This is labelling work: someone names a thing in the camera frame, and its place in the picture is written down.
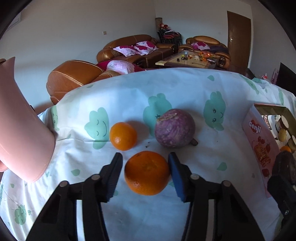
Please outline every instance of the purple turnip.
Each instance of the purple turnip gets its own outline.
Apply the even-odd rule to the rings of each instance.
[[[159,117],[155,125],[156,140],[164,147],[179,148],[197,145],[193,139],[195,122],[192,116],[180,109],[171,109]]]

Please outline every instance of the wooden door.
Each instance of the wooden door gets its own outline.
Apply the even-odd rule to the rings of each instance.
[[[227,11],[231,64],[246,69],[251,49],[251,19]]]

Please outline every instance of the small orange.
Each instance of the small orange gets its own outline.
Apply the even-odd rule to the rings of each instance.
[[[141,151],[127,161],[124,177],[132,191],[151,196],[160,193],[166,187],[170,170],[160,154]]]
[[[283,147],[281,147],[281,149],[280,149],[280,151],[288,151],[288,152],[291,152],[292,153],[292,151],[291,151],[291,148],[290,147],[288,147],[288,146],[283,146]]]
[[[118,122],[110,129],[110,141],[118,150],[129,150],[137,142],[137,131],[126,122]]]

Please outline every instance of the pink bottle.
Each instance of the pink bottle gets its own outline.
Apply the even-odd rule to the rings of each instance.
[[[52,158],[55,138],[18,88],[14,63],[13,57],[0,64],[0,172],[10,169],[35,182]]]

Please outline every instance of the yellow potato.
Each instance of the yellow potato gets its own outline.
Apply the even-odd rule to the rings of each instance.
[[[284,142],[287,138],[287,131],[285,129],[280,129],[279,131],[279,141]]]

